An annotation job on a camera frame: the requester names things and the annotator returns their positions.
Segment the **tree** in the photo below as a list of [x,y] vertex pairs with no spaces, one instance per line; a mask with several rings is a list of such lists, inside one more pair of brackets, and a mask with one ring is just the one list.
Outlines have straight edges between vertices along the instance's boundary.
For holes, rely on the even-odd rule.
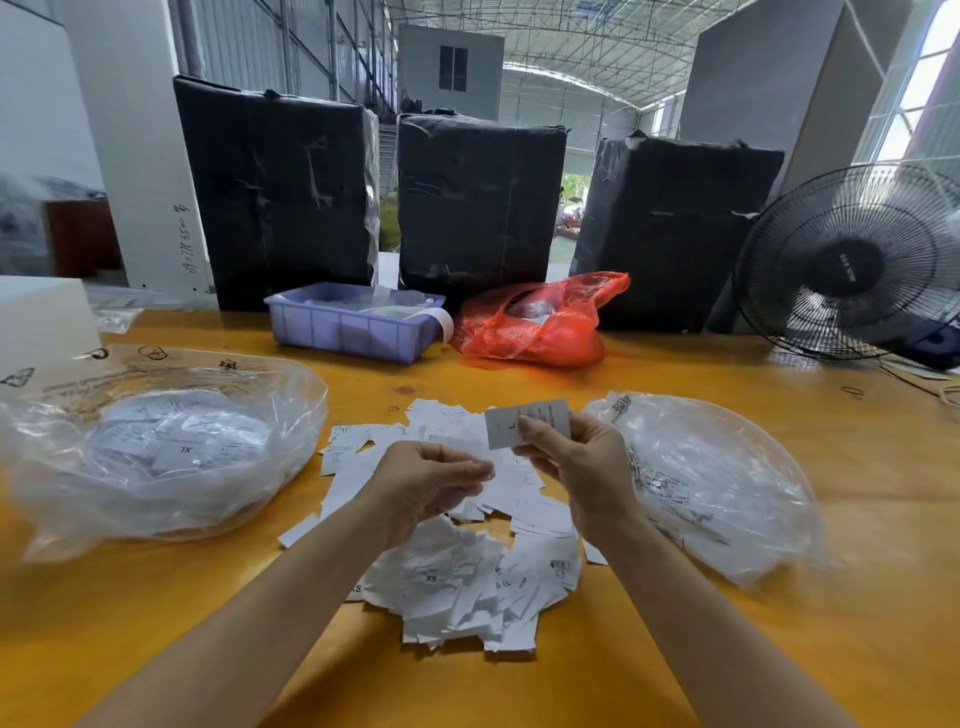
[[587,188],[590,187],[590,177],[587,175],[563,175],[560,186],[564,189],[564,199],[579,197],[583,199]]

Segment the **black fan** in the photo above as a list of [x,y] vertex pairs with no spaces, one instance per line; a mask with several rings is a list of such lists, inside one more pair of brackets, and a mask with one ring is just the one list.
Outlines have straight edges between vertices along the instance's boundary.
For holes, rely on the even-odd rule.
[[821,359],[936,338],[960,314],[958,209],[960,186],[904,164],[801,184],[756,219],[733,273],[740,312],[778,346]]

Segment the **purple plastic tray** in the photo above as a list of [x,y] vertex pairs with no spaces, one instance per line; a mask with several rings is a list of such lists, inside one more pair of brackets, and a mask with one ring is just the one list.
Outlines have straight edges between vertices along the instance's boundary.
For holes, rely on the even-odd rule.
[[[270,307],[274,338],[279,344],[412,364],[443,331],[433,316],[401,321],[317,303],[344,301],[372,291],[363,285],[314,283],[277,293],[263,301]],[[417,291],[394,290],[388,303],[415,304],[421,295]],[[444,305],[443,296],[432,298],[435,307]]]

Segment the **right hand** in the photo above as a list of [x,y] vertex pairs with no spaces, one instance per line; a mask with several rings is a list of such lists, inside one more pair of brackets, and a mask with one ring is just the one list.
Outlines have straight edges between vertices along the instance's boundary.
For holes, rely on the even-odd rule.
[[596,544],[616,522],[636,519],[639,503],[630,457],[614,427],[577,411],[570,412],[572,439],[540,420],[520,417],[517,424],[528,444],[514,448],[514,454],[530,458],[537,470],[561,482],[570,496],[573,523],[584,538]]

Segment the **yellow table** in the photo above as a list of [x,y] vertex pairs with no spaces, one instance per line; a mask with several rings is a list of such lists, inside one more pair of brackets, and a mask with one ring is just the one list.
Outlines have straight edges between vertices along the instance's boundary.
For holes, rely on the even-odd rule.
[[[330,388],[324,430],[400,422],[416,397],[479,411],[639,390],[736,410],[805,468],[836,567],[779,570],[755,593],[714,582],[864,725],[960,724],[960,413],[876,369],[771,363],[754,337],[639,335],[606,336],[607,359],[576,372],[467,361],[436,344],[403,368],[278,348],[265,315],[213,312],[148,312],[107,338],[306,362]],[[276,536],[328,485],[315,459],[226,536],[111,544],[49,566],[17,564],[32,529],[0,506],[0,725],[79,716],[275,559]],[[547,492],[563,496],[553,482]],[[508,533],[506,521],[488,527]],[[535,659],[491,659],[474,640],[431,654],[400,645],[399,618],[345,605],[266,724],[696,724],[606,567],[585,568],[542,616],[537,644]]]

